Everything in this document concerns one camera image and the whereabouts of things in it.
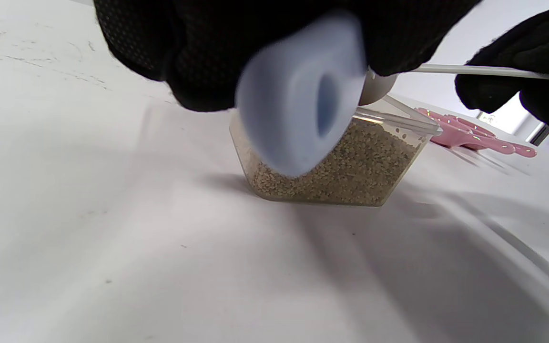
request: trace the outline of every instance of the gloved hand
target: gloved hand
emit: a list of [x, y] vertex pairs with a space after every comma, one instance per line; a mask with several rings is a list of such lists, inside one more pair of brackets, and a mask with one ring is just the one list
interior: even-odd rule
[[234, 106], [238, 78], [264, 46], [343, 8], [362, 22], [366, 59], [381, 76], [412, 70], [480, 0], [94, 0], [113, 55], [166, 81], [194, 111]]
[[[482, 48], [468, 65], [488, 65], [549, 74], [549, 11], [538, 14]], [[549, 81], [458, 75], [456, 90], [469, 109], [492, 113], [520, 92], [522, 105], [549, 125]]]

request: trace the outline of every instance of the seed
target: seed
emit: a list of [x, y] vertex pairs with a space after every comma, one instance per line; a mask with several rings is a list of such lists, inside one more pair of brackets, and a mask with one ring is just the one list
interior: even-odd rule
[[353, 118], [321, 163], [303, 176], [288, 178], [262, 163], [251, 150], [238, 116], [233, 118], [231, 134], [253, 191], [286, 202], [381, 206], [420, 150], [380, 124]]

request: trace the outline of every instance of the white stick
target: white stick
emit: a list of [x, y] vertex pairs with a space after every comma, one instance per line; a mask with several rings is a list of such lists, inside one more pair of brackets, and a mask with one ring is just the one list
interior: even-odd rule
[[549, 74], [539, 74], [538, 72], [518, 70], [514, 68], [484, 67], [484, 66], [478, 66], [478, 65], [423, 64], [412, 71], [413, 72], [436, 72], [440, 74], [511, 76], [513, 78], [549, 80]]

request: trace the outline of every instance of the white countertop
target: white countertop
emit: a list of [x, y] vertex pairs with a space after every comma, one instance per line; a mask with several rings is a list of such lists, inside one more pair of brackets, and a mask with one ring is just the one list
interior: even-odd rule
[[430, 144], [380, 209], [285, 204], [228, 120], [91, 7], [0, 0], [0, 343], [549, 342], [547, 154]]

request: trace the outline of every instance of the plastic container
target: plastic container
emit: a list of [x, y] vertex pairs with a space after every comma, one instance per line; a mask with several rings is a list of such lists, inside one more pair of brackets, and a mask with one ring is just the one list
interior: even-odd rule
[[282, 176], [262, 162], [236, 112], [230, 132], [251, 189], [273, 201], [382, 206], [425, 143], [441, 129], [390, 96], [368, 107], [372, 110], [357, 108], [336, 147], [298, 178]]

